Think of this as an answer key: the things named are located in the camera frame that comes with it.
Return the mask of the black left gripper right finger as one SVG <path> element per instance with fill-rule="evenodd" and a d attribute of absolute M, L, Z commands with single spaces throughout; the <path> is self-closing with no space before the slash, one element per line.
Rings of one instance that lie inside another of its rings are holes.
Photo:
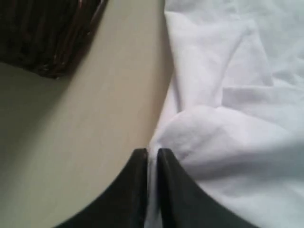
<path fill-rule="evenodd" d="M 204 192 L 170 149 L 157 153 L 157 192 L 164 228 L 253 227 Z"/>

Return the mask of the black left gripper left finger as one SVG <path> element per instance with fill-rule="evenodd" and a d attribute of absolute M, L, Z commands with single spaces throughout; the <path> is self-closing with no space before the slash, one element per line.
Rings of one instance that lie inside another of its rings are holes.
<path fill-rule="evenodd" d="M 143 228 L 147 209 L 146 149 L 133 151 L 111 185 L 58 228 Z"/>

